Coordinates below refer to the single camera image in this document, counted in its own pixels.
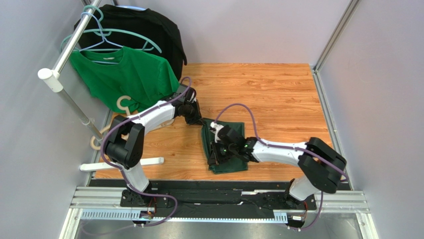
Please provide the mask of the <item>dark green cloth napkin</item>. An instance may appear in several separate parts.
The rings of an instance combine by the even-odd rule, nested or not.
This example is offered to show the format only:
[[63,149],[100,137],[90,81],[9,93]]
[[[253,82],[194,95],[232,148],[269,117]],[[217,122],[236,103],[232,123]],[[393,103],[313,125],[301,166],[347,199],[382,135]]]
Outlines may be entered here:
[[204,154],[207,159],[208,170],[211,171],[213,174],[226,174],[247,171],[248,163],[236,157],[233,157],[229,159],[229,161],[226,161],[224,163],[219,163],[218,165],[209,163],[212,155],[210,143],[214,141],[214,133],[209,130],[209,127],[210,124],[213,122],[213,119],[204,118],[204,121],[205,124],[202,126],[201,129],[201,139]]

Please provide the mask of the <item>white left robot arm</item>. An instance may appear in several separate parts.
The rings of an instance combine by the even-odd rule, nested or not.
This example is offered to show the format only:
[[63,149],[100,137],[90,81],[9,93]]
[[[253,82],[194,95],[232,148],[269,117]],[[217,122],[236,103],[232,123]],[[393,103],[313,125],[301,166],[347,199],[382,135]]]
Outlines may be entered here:
[[149,180],[144,174],[140,160],[143,155],[144,137],[154,128],[176,117],[184,117],[188,125],[202,124],[202,116],[197,99],[190,101],[159,101],[153,107],[125,118],[113,119],[111,129],[101,144],[101,157],[108,156],[108,165],[117,168],[124,177],[130,191],[145,193]]

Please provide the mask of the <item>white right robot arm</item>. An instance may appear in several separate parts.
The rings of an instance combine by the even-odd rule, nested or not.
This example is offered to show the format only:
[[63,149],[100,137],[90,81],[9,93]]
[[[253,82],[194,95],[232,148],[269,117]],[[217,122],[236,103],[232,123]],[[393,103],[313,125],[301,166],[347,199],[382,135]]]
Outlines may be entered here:
[[287,193],[291,198],[303,201],[322,191],[337,191],[347,162],[343,156],[320,138],[311,137],[307,142],[282,143],[260,140],[255,137],[232,139],[208,139],[203,143],[209,165],[222,165],[230,161],[275,162],[299,167],[303,176],[293,179]]

